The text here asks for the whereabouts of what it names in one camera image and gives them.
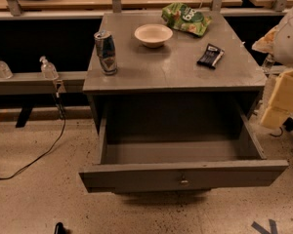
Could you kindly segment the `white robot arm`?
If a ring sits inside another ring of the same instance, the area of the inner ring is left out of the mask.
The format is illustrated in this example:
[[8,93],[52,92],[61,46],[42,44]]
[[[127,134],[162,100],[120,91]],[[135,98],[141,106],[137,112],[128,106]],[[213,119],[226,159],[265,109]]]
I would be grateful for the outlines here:
[[257,40],[252,49],[272,55],[287,69],[275,78],[275,85],[260,124],[269,129],[280,127],[293,112],[293,7],[278,25]]

